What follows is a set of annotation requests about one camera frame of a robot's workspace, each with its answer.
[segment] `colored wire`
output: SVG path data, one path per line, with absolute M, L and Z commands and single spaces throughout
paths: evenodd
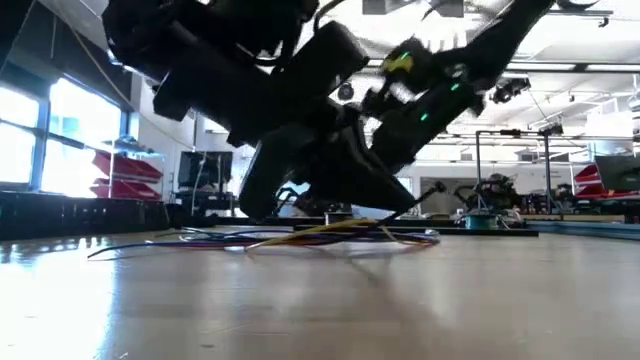
M 337 228 L 344 228 L 344 227 L 348 227 L 348 226 L 355 226 L 355 225 L 364 225 L 364 224 L 371 224 L 373 223 L 372 220 L 347 220 L 347 221 L 340 221 L 334 224 L 330 224 L 330 225 L 323 225 L 323 226 L 317 226 L 311 229 L 307 229 L 307 230 L 302 230 L 302 231 L 298 231 L 295 232 L 291 235 L 287 235 L 287 236 L 283 236 L 280 238 L 276 238 L 276 239 L 270 239 L 267 241 L 263 241 L 261 243 L 257 243 L 254 245 L 251 245 L 247 248 L 247 250 L 252 250 L 252 249 L 256 249 L 259 248 L 261 246 L 270 246 L 270 245 L 275 245 L 275 244 L 279 244 L 279 243 L 284 243 L 290 240 L 294 240 L 295 238 L 298 238 L 302 235 L 307 235 L 307 234 L 317 234 L 326 230 L 332 230 L 332 229 L 337 229 Z
M 248 232 L 251 233 L 260 233 L 261 230 L 250 230 Z M 89 256 L 88 259 L 93 258 L 97 255 L 103 254 L 109 251 L 117 251 L 131 248 L 143 248 L 143 247 L 166 247 L 166 248 L 185 248 L 185 249 L 226 249 L 229 247 L 243 247 L 245 249 L 254 246 L 278 246 L 278 245 L 289 245 L 289 246 L 325 246 L 332 245 L 340 242 L 372 242 L 372 243 L 380 243 L 385 242 L 384 240 L 365 237 L 365 238 L 351 238 L 352 234 L 345 233 L 307 233 L 300 234 L 302 232 L 294 233 L 292 235 L 297 235 L 297 237 L 288 237 L 288 239 L 278 238 L 273 240 L 278 240 L 276 242 L 271 242 L 270 244 L 264 244 L 264 241 L 261 241 L 260 238 L 251 238 L 247 236 L 242 237 L 220 237 L 219 233 L 210 234 L 210 238 L 204 239 L 186 239 L 186 241 L 180 242 L 144 242 L 144 243 L 136 243 L 136 244 L 125 244 L 125 245 L 117 245 L 107 247 L 101 250 L 98 250 Z M 198 235 L 205 236 L 207 235 L 206 231 L 202 231 L 198 233 Z M 435 239 L 431 236 L 425 234 L 394 234 L 391 232 L 386 233 L 389 237 L 389 240 L 398 242 L 404 245 L 420 245 L 425 247 L 434 246 L 440 243 L 438 239 Z

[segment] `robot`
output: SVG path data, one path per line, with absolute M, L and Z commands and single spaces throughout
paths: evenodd
M 256 147 L 239 194 L 250 217 L 272 214 L 287 181 L 308 183 L 310 199 L 406 211 L 416 200 L 394 174 L 462 112 L 483 111 L 485 92 L 555 0 L 513 0 L 464 48 L 434 54 L 406 40 L 359 107 L 329 99 L 369 61 L 344 25 L 319 26 L 342 1 L 320 9 L 297 52 L 318 0 L 110 0 L 102 18 L 113 60 L 156 84 L 157 114 L 180 121 L 195 109 L 231 145 Z M 413 100 L 393 94 L 399 84 Z M 370 148 L 366 116 L 382 122 Z
M 471 194 L 465 197 L 462 190 L 471 191 Z M 491 174 L 488 179 L 482 180 L 479 184 L 460 186 L 453 195 L 465 205 L 467 211 L 478 210 L 480 205 L 481 208 L 499 214 L 505 210 L 512 210 L 522 203 L 520 195 L 514 188 L 513 180 L 499 173 Z

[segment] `black cable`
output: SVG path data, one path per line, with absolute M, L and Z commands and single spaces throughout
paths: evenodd
M 345 0 L 332 0 L 325 6 L 321 7 L 320 10 L 318 10 L 318 12 L 316 13 L 316 17 L 313 20 L 314 33 L 318 32 L 318 29 L 320 29 L 320 19 L 322 19 L 322 17 L 327 15 L 329 11 L 333 10 L 336 6 L 342 4 L 343 2 L 345 2 Z
M 422 22 L 429 17 L 429 15 L 431 15 L 434 11 L 437 11 L 438 9 L 440 9 L 441 7 L 443 7 L 444 5 L 447 5 L 447 1 L 446 0 L 440 0 L 440 2 L 438 2 L 435 5 L 431 5 L 429 4 L 430 8 L 429 10 L 427 10 L 424 15 L 422 16 L 422 19 L 420 19 L 420 22 L 418 22 L 417 26 L 420 26 L 420 24 L 422 24 Z M 416 32 L 414 31 L 413 34 L 411 35 L 411 37 L 415 37 L 416 36 Z

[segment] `yellow wire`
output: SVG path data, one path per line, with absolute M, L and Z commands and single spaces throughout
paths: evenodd
M 293 233 L 291 235 L 282 236 L 282 237 L 275 238 L 275 239 L 269 239 L 269 240 L 263 241 L 261 243 L 253 244 L 251 246 L 248 246 L 247 250 L 256 249 L 256 248 L 259 248 L 259 247 L 262 247 L 262 246 L 278 245 L 278 244 L 282 244 L 284 242 L 288 242 L 288 241 L 294 240 L 295 238 L 298 238 L 300 236 L 309 235 L 309 234 L 317 234 L 317 233 L 321 233 L 323 231 L 332 230 L 332 229 L 336 229 L 336 228 L 342 228 L 342 227 L 348 227 L 348 226 L 356 226 L 356 225 L 371 225 L 371 224 L 375 224 L 375 223 L 376 222 L 373 221 L 373 220 L 346 220 L 346 221 L 340 221 L 340 222 L 337 222 L 337 223 L 334 223 L 334 224 L 330 224 L 330 225 L 316 226 L 316 227 L 311 228 L 311 229 L 295 232 L 295 233 Z
M 107 80 L 107 82 L 109 83 L 109 85 L 111 85 L 111 87 L 113 88 L 113 90 L 115 90 L 116 93 L 118 93 L 118 95 L 122 98 L 122 100 L 124 100 L 132 109 L 137 110 L 135 108 L 135 106 L 133 106 L 133 104 L 131 103 L 131 101 L 127 98 L 127 96 L 125 96 L 122 91 L 120 91 L 120 89 L 118 88 L 118 86 L 116 86 L 116 84 L 114 84 L 114 82 L 111 80 L 111 78 L 109 77 L 109 75 L 104 71 L 104 69 L 102 68 L 102 66 L 100 65 L 100 63 L 98 62 L 98 60 L 96 60 L 96 58 L 93 56 L 93 54 L 91 54 L 91 51 L 89 51 L 89 49 L 87 48 L 87 45 L 84 43 L 84 40 L 82 40 L 82 38 L 80 37 L 80 34 L 78 34 L 78 32 L 76 31 L 76 29 L 74 29 L 71 25 L 69 25 L 69 18 L 67 17 L 66 13 L 62 10 L 62 7 L 60 6 L 59 0 L 54 0 L 53 4 L 56 7 L 56 9 L 58 10 L 58 13 L 60 14 L 60 16 L 62 17 L 62 20 L 67 24 L 67 26 L 69 26 L 69 29 L 71 30 L 71 32 L 73 33 L 73 35 L 75 36 L 76 40 L 78 40 L 78 43 L 80 44 L 80 46 L 82 47 L 82 49 L 84 50 L 85 53 L 87 53 L 87 56 L 89 56 L 89 59 L 91 59 L 91 61 L 96 65 L 96 67 L 98 68 L 98 71 L 100 71 L 100 73 L 102 74 L 102 76 L 104 76 L 105 80 Z M 164 134 L 166 137 L 168 137 L 169 139 L 172 139 L 173 141 L 177 142 L 178 144 L 184 145 L 189 149 L 194 149 L 193 144 L 189 145 L 181 140 L 176 139 L 175 137 L 173 137 L 170 133 L 168 133 L 167 131 L 165 131 L 164 129 L 162 129 L 159 125 L 157 125 L 156 123 L 154 123 L 153 121 L 151 121 L 149 118 L 147 118 L 146 116 L 144 116 L 142 114 L 141 111 L 138 110 L 138 114 L 140 115 L 140 118 L 146 120 L 149 124 L 151 124 L 151 126 L 153 126 L 154 128 L 156 128 L 156 130 L 160 131 L 162 134 Z
M 389 231 L 389 229 L 386 226 L 380 226 L 380 229 L 387 235 L 387 237 L 390 240 L 395 241 L 401 245 L 427 245 L 428 244 L 428 243 L 421 243 L 418 241 L 399 240 L 397 237 L 393 235 L 393 233 L 391 233 L 391 231 Z

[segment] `red shelf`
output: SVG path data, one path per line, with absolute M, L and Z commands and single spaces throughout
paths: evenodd
M 114 156 L 113 178 L 124 181 L 140 181 L 157 184 L 162 179 L 162 173 L 142 160 L 129 159 L 123 156 Z M 109 176 L 111 167 L 111 154 L 96 151 L 93 164 L 105 175 Z
M 93 182 L 91 191 L 98 197 L 109 197 L 109 179 L 96 179 Z M 113 181 L 113 191 L 111 197 L 114 199 L 138 199 L 138 200 L 160 200 L 161 196 L 149 185 L 143 183 L 127 182 L 122 180 Z

